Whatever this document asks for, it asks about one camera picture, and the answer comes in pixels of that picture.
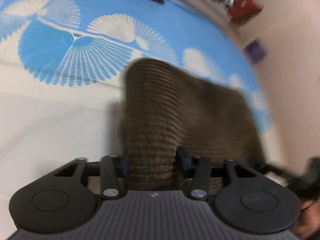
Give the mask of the person right hand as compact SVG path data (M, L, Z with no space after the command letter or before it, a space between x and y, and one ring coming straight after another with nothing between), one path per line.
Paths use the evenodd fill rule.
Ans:
M319 233L319 200L300 198L301 211L293 227L300 239L312 239Z

